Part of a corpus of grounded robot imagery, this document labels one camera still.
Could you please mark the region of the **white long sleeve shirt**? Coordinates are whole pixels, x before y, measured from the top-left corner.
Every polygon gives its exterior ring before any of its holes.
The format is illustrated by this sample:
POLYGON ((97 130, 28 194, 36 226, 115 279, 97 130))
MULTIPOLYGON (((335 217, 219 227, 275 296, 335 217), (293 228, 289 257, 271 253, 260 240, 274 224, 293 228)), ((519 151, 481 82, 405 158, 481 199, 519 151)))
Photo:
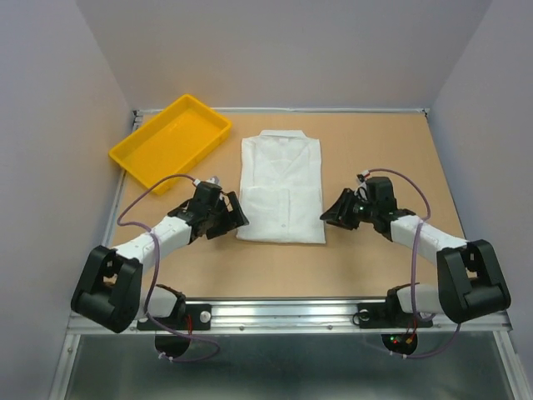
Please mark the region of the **white long sleeve shirt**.
POLYGON ((239 200, 249 224, 237 239, 324 244, 320 141, 302 130, 244 138, 239 200))

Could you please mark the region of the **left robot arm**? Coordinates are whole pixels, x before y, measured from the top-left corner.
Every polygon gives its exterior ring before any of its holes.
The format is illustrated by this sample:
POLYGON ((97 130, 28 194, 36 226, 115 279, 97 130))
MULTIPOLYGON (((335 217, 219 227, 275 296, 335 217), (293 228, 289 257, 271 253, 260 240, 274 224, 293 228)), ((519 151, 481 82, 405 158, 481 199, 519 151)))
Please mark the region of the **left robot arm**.
POLYGON ((71 309, 100 326, 121 333, 142 316, 142 275, 157 261, 204 236, 208 240, 249 222, 235 192, 222 193, 202 182, 192 198, 154 227, 116 247, 95 247, 87 256, 71 309))

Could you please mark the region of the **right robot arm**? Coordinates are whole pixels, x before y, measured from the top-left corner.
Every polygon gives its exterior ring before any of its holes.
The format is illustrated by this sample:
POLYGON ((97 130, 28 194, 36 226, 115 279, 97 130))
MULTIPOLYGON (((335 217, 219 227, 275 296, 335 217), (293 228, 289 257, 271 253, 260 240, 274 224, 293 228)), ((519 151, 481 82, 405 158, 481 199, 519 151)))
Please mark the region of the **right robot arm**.
POLYGON ((411 265, 418 255, 436 266, 437 286, 408 283, 387 294, 384 318, 402 325, 413 313, 444 314, 463 323, 505 311, 511 295, 496 252, 485 240, 467 242, 432 227, 409 209, 399 208, 391 194, 360 197, 349 188, 320 219, 339 228, 353 230, 370 223, 392 243, 412 250, 411 265))

